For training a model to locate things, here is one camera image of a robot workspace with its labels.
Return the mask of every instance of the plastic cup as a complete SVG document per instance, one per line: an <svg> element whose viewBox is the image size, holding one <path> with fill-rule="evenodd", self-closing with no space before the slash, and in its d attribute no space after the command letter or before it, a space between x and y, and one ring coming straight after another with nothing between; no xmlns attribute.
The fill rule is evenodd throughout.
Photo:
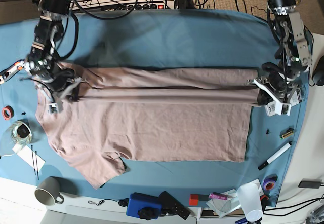
<svg viewBox="0 0 324 224"><path fill-rule="evenodd" d="M258 221L263 215L258 186L252 182L244 184L238 188L237 196L247 221Z"/></svg>

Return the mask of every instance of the tape roll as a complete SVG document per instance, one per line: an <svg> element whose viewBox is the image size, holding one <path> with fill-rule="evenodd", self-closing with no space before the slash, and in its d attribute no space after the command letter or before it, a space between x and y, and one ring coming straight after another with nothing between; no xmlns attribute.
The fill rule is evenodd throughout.
<svg viewBox="0 0 324 224"><path fill-rule="evenodd" d="M263 182L264 190L272 190L275 187L275 181L273 179L266 179Z"/></svg>
<svg viewBox="0 0 324 224"><path fill-rule="evenodd" d="M5 120L9 120L14 116L14 110L10 106L6 106L4 109L2 109L2 116Z"/></svg>

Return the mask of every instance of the remote control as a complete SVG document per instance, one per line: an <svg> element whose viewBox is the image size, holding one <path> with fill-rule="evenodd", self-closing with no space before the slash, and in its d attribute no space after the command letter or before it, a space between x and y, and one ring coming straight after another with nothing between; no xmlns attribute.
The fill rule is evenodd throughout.
<svg viewBox="0 0 324 224"><path fill-rule="evenodd" d="M164 209L172 210L173 213L177 214L184 220L187 220L188 216L190 215L190 211L167 191L163 191L158 197L158 200L161 202Z"/></svg>

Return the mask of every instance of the mug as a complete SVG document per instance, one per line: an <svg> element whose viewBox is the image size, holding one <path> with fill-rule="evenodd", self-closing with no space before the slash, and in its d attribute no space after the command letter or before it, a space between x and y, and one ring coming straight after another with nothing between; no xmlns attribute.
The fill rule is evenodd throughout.
<svg viewBox="0 0 324 224"><path fill-rule="evenodd" d="M46 178L35 190L35 197L43 205L62 204L64 202L63 196L60 194L59 182L53 178Z"/></svg>

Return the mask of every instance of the marker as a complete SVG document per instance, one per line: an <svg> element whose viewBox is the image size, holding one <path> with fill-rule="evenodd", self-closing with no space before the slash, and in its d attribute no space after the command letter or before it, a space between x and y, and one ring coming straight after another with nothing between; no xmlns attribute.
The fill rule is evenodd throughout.
<svg viewBox="0 0 324 224"><path fill-rule="evenodd" d="M280 150L278 150L275 154L272 155L268 160L266 160L261 166L258 167L259 171L261 171L263 168L268 166L271 162L273 162L275 159L280 157L286 150L288 150L292 146L292 141L285 144Z"/></svg>

